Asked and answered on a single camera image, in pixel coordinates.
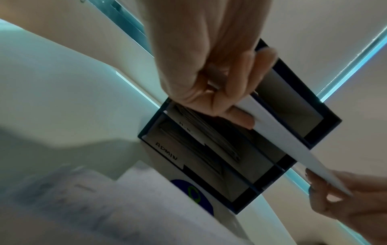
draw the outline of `compartment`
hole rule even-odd
[[[168,126],[174,133],[186,138],[192,142],[197,142],[203,147],[201,150],[208,154],[205,146],[199,141],[196,141],[185,130],[181,130],[181,126],[171,120],[166,114],[161,113],[155,120],[148,132],[141,138],[148,143],[152,148],[158,151],[177,168],[183,171],[193,181],[201,185],[215,198],[221,202],[226,202],[226,205],[232,207],[232,202],[235,201],[249,186],[238,178],[231,170],[224,168],[219,162],[219,156],[210,154],[210,158],[214,158],[214,165],[210,166],[200,157],[194,154],[187,147],[183,146],[179,141],[167,135],[163,128]]]
[[[256,92],[279,118],[303,138],[324,119],[273,69],[258,85]]]
[[[262,154],[253,144],[238,134],[227,121],[217,117],[209,117],[201,113],[193,112],[210,128],[217,132],[217,137],[222,137],[232,145],[235,154],[228,153],[219,144],[215,143],[206,132],[201,131],[192,121],[181,113],[181,107],[175,103],[165,109],[165,113],[182,126],[189,134],[203,145],[208,146],[216,153],[232,171],[235,171],[250,187],[254,188],[254,182],[267,173],[275,164]]]

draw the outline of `light strip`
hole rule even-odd
[[[344,71],[346,71],[346,69],[353,63],[355,62],[362,54],[364,54],[364,52],[367,51],[367,49],[375,44],[375,42],[377,41],[378,38],[382,37],[382,40],[380,40],[378,42],[378,44],[372,48],[370,51],[368,51],[368,53],[363,57],[361,58],[358,63],[353,67],[351,68],[347,73],[346,75],[341,78],[337,84],[331,88],[328,92],[326,92],[326,94],[324,94],[323,92],[325,91],[326,88],[329,87],[329,85],[331,85]],[[369,61],[381,48],[383,48],[383,46],[385,46],[385,44],[387,43],[387,27],[385,27],[375,38],[372,39],[372,41],[359,53],[356,55],[356,57],[351,60],[351,62],[349,62],[346,67],[344,69],[342,69],[339,74],[337,74],[319,93],[317,93],[317,96],[321,97],[322,98],[320,99],[322,102],[326,101],[326,99],[328,99],[337,89],[339,89],[355,72],[357,72],[365,63],[367,63],[367,61]]]
[[[116,74],[122,78],[125,82],[127,82],[132,88],[134,88],[137,92],[139,92],[142,96],[144,96],[147,100],[149,100],[152,104],[154,104],[158,109],[160,109],[160,105],[158,105],[155,102],[155,99],[152,99],[150,95],[145,94],[144,92],[141,91],[140,88],[138,88],[136,85],[131,83],[128,79],[126,79],[123,75],[121,75],[118,71],[116,71]]]

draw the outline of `white paper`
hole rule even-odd
[[[271,115],[252,96],[247,96],[236,106],[255,118],[254,130],[272,142],[286,154],[316,173],[328,183],[352,195],[348,188],[334,176],[291,132]]]

